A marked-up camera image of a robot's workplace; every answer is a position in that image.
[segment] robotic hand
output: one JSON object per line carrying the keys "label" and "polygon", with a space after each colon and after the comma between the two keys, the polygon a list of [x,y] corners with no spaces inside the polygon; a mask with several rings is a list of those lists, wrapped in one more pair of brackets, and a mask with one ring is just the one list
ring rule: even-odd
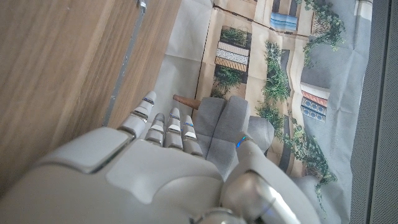
{"label": "robotic hand", "polygon": [[192,119],[157,114],[151,91],[118,130],[99,128],[42,158],[0,201],[5,223],[319,223],[301,190],[246,133],[224,182]]}

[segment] wood grain surface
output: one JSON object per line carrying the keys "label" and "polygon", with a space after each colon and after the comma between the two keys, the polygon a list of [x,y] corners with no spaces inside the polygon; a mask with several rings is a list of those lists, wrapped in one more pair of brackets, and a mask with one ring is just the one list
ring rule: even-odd
{"label": "wood grain surface", "polygon": [[[148,3],[112,127],[154,87],[180,1]],[[0,1],[0,195],[102,125],[138,15],[132,0]]]}
{"label": "wood grain surface", "polygon": [[149,1],[108,126],[118,127],[142,97],[154,89],[180,3],[181,0]]}

